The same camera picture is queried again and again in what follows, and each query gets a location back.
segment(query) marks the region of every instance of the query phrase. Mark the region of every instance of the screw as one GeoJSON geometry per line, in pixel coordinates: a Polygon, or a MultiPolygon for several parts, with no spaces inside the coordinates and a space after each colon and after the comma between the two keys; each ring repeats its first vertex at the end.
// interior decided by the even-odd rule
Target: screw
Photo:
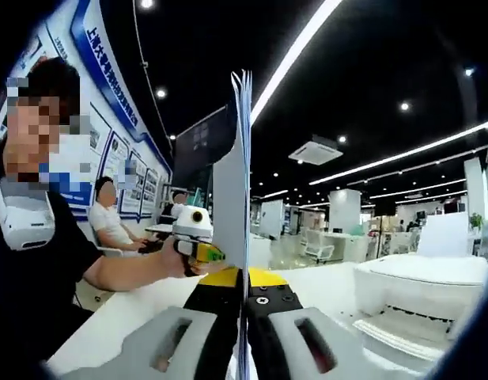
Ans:
{"type": "Polygon", "coordinates": [[[260,305],[266,305],[269,302],[269,300],[267,297],[258,297],[256,299],[256,302],[259,303],[260,305]]]}

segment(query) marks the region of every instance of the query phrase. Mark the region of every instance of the stack of paper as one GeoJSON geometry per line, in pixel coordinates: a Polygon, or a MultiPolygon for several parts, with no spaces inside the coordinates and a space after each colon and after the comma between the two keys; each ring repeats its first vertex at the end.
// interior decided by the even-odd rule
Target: stack of paper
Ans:
{"type": "MultiPolygon", "coordinates": [[[[226,255],[226,261],[242,269],[244,294],[248,297],[249,207],[251,170],[251,91],[252,76],[231,75],[235,90],[236,137],[233,148],[214,165],[213,243],[226,255]]],[[[248,379],[246,317],[240,315],[239,379],[248,379]]]]}

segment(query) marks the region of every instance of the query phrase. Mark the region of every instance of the potted plant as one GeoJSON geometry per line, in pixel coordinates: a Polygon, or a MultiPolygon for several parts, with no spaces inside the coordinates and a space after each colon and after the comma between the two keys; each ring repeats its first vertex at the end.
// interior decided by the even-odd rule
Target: potted plant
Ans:
{"type": "Polygon", "coordinates": [[[474,232],[480,232],[482,227],[482,216],[480,214],[474,213],[469,218],[469,222],[474,232]]]}

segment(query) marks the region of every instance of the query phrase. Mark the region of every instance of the hand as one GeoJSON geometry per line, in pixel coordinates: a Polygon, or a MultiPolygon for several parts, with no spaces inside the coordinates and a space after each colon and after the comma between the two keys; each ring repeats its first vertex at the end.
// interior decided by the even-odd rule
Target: hand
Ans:
{"type": "Polygon", "coordinates": [[[133,243],[127,245],[127,250],[138,251],[140,248],[145,248],[145,247],[146,245],[141,243],[140,241],[134,241],[133,243]]]}
{"type": "Polygon", "coordinates": [[[173,248],[175,240],[173,236],[168,237],[163,243],[161,251],[155,254],[158,255],[159,265],[165,271],[166,277],[180,279],[185,277],[184,272],[186,269],[183,267],[182,254],[173,248]]]}
{"type": "Polygon", "coordinates": [[[224,261],[212,261],[210,263],[201,263],[191,266],[191,270],[198,276],[207,275],[210,273],[220,272],[228,267],[224,261]]]}
{"type": "Polygon", "coordinates": [[[134,239],[131,240],[133,240],[135,243],[143,243],[143,244],[146,244],[148,242],[148,240],[145,239],[144,237],[135,237],[134,239]]]}

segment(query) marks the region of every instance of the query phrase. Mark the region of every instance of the white table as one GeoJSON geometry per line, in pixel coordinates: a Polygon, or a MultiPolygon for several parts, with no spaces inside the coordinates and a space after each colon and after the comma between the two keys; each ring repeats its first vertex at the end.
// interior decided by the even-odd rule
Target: white table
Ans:
{"type": "Polygon", "coordinates": [[[369,247],[369,238],[367,236],[355,236],[350,234],[341,234],[338,232],[322,232],[324,237],[333,241],[335,250],[333,259],[342,259],[354,263],[362,263],[366,259],[367,249],[369,247]]]}
{"type": "MultiPolygon", "coordinates": [[[[317,307],[350,327],[356,311],[353,263],[276,271],[297,293],[303,307],[317,307]]],[[[199,277],[164,279],[147,287],[113,295],[55,353],[48,365],[58,375],[81,367],[98,367],[120,353],[124,338],[169,306],[183,306],[199,277]]]]}
{"type": "Polygon", "coordinates": [[[165,232],[170,234],[173,231],[173,224],[156,224],[154,226],[146,227],[148,232],[165,232]]]}

